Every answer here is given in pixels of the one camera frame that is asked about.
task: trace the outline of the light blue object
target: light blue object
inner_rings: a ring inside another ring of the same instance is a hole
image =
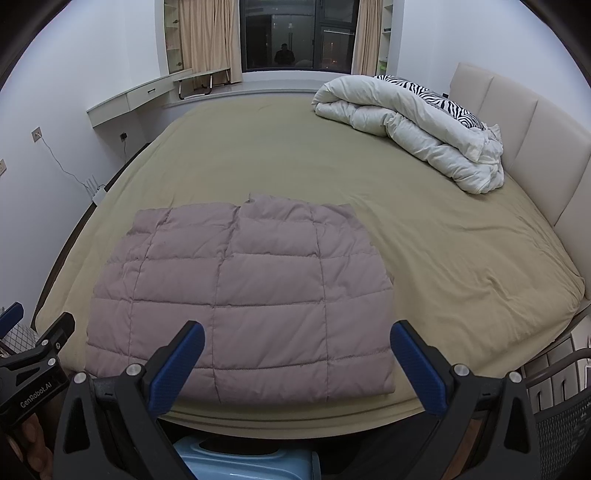
[[[316,452],[279,449],[268,455],[231,455],[201,448],[205,440],[191,436],[174,444],[199,480],[320,480]]]

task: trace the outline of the power outlet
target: power outlet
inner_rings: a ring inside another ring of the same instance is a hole
[[[31,135],[33,136],[33,141],[36,142],[37,140],[39,140],[43,136],[43,134],[41,133],[41,127],[37,127],[35,130],[33,130],[31,132]]]

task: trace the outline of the quilted fabric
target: quilted fabric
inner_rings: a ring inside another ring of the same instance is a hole
[[[257,196],[143,210],[95,286],[86,369],[117,375],[197,320],[206,345],[182,397],[254,405],[391,393],[393,300],[350,206]]]

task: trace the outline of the beige curtain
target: beige curtain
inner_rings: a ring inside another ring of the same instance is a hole
[[[186,69],[230,68],[230,81],[242,81],[238,0],[179,0],[181,47]]]
[[[351,68],[354,75],[375,75],[382,34],[382,9],[383,0],[361,0],[359,3]]]

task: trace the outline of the pillow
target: pillow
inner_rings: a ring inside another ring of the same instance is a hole
[[[427,103],[430,103],[431,105],[434,105],[443,110],[445,113],[451,115],[466,128],[476,127],[480,130],[486,130],[486,127],[480,120],[478,120],[476,115],[474,115],[471,111],[466,110],[464,107],[458,105],[456,102],[451,101],[449,98],[442,97],[428,88],[413,82],[409,82],[405,79],[394,77],[392,75],[376,75],[375,77],[379,80],[390,82],[394,85],[398,85],[399,87],[410,90],[412,93],[415,93]]]

